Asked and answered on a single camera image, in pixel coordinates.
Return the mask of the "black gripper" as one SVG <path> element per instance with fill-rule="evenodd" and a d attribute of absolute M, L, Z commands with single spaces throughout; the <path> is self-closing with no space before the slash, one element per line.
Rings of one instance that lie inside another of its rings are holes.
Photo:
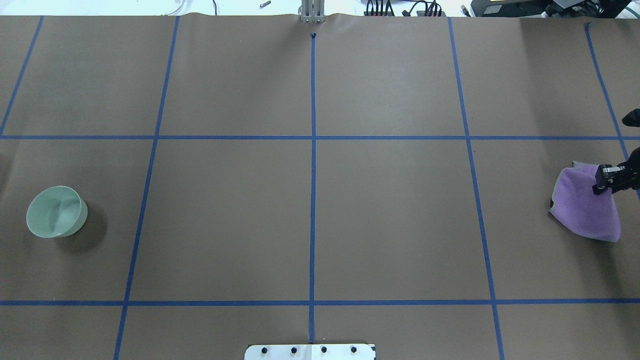
<path fill-rule="evenodd" d="M 627 190 L 638 191 L 640 189 L 640 148 L 636 148 L 630 154 L 626 162 L 617 166 L 612 164 L 600 164 L 595 172 L 595 184 L 592 192 L 598 196 L 611 190 L 612 194 Z"/>

